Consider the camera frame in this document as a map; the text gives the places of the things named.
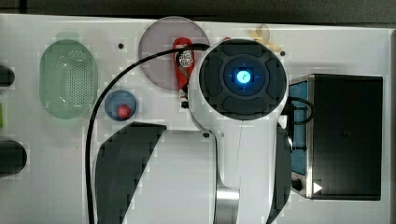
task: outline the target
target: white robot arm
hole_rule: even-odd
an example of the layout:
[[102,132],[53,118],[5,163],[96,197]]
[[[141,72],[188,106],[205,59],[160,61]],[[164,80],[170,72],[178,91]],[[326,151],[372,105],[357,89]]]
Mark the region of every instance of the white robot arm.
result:
[[216,136],[221,182],[239,190],[239,224],[265,223],[269,216],[276,125],[287,93],[281,61],[249,40],[231,39],[211,47],[191,76],[191,116]]

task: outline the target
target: yellow object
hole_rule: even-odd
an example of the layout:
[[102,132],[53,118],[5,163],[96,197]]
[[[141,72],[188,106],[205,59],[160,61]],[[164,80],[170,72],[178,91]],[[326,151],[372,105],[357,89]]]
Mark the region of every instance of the yellow object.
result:
[[270,31],[266,25],[261,25],[258,29],[250,30],[250,37],[252,37],[255,41],[263,44],[265,47],[274,52],[279,52],[282,48],[276,44],[269,42],[270,39]]

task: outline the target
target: blue indicator light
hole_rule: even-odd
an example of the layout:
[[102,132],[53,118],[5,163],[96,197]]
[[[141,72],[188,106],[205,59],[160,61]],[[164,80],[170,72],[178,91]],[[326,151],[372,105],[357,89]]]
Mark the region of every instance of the blue indicator light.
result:
[[247,71],[240,71],[236,74],[236,79],[238,79],[240,83],[248,83],[250,81],[250,73]]

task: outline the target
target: green object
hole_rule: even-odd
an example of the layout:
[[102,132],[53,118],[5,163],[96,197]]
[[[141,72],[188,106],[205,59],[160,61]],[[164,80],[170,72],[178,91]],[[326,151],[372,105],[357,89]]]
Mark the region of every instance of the green object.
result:
[[77,42],[78,35],[63,33],[50,45],[40,63],[40,101],[59,119],[83,115],[97,93],[97,66],[90,51]]

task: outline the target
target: red ball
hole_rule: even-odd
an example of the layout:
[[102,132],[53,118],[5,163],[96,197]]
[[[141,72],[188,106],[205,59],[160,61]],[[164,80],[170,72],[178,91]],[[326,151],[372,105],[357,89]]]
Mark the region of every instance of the red ball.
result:
[[120,119],[128,119],[131,117],[131,108],[128,105],[120,105],[117,114]]

